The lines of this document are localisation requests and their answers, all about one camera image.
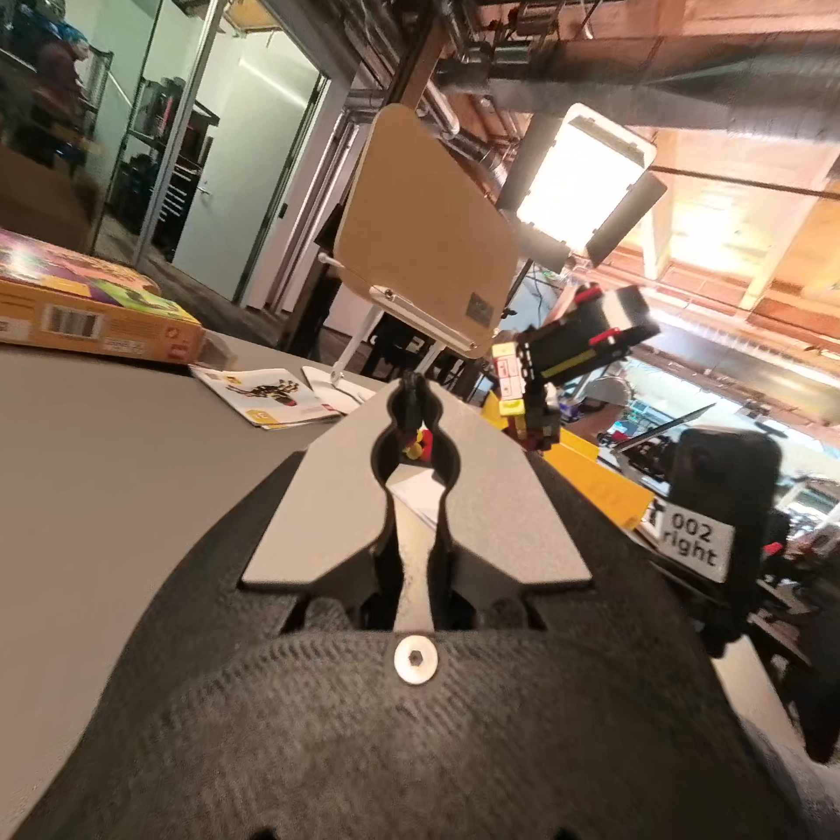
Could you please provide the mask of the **open instruction booklet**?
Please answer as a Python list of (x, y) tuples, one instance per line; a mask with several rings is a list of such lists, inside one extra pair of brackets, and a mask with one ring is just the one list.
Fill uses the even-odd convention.
[(399, 465), (386, 485), (392, 496), (429, 528), (437, 527), (446, 486), (434, 469)]

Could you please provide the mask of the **small black lego piece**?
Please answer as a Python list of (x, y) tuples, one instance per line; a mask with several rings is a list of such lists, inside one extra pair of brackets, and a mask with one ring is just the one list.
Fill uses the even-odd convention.
[(415, 371), (405, 371), (402, 376), (402, 390), (399, 393), (400, 406), (397, 410), (398, 425), (402, 432), (413, 440), (424, 422), (425, 380)]

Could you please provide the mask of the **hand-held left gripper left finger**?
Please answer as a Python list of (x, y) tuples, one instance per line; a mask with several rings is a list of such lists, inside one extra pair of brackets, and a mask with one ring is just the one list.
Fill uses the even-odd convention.
[(363, 628), (393, 628), (404, 583), (385, 486), (402, 451), (394, 381), (309, 445), (240, 579), (336, 600)]

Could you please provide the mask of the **orange cardboard lego box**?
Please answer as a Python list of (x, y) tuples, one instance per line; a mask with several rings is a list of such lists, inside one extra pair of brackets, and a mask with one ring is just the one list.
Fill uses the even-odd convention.
[(147, 276), (2, 229), (2, 344), (188, 365), (204, 340)]

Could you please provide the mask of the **closed instruction booklet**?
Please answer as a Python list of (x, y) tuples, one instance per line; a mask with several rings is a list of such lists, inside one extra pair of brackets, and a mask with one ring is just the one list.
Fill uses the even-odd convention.
[(196, 364), (189, 365), (188, 369), (256, 427), (299, 427), (330, 422), (343, 416), (285, 369), (214, 371)]

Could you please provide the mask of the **black red yellow lego model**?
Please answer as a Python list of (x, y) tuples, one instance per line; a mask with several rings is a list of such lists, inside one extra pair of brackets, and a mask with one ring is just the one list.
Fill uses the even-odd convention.
[(661, 328), (637, 287), (604, 290), (588, 283), (558, 319), (490, 346), (491, 394), (497, 399), (499, 433), (528, 453), (545, 453), (560, 442), (564, 411), (551, 405), (550, 387), (625, 361)]

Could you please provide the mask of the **wooden board on white stand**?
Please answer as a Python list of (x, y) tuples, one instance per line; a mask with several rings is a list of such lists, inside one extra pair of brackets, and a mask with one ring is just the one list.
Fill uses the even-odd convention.
[(383, 314), (432, 340), (417, 373), (445, 350), (482, 357), (507, 306), (518, 246), (415, 111), (393, 103), (371, 124), (332, 254), (320, 260), (368, 303), (324, 393), (348, 397), (343, 370)]

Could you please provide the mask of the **person's right forearm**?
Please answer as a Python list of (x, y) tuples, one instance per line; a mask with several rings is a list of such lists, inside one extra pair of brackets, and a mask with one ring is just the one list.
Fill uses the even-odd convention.
[(799, 718), (807, 755), (828, 764), (839, 732), (839, 604), (826, 602), (805, 616), (797, 640), (810, 662), (790, 677), (791, 698)]

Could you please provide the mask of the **bright studio light panel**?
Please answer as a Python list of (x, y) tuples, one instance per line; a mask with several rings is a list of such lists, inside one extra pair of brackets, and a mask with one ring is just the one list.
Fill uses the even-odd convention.
[(561, 273), (598, 267), (666, 195), (650, 141), (576, 102), (537, 114), (497, 199), (520, 255)]

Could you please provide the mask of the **yellow plastic bin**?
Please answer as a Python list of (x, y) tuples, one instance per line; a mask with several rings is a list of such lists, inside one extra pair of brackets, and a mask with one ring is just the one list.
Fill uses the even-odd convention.
[(614, 425), (626, 407), (586, 397), (581, 404), (572, 406), (571, 422), (562, 426), (559, 443), (543, 456), (615, 525), (635, 530), (653, 502), (654, 493), (598, 460), (597, 438)]

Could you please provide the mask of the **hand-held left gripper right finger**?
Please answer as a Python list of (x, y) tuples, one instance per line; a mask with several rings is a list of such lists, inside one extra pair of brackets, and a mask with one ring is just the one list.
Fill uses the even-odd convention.
[(443, 486), (426, 572), (433, 624), (455, 624), (455, 595), (480, 613), (590, 584), (526, 452), (440, 385), (421, 381), (420, 403)]

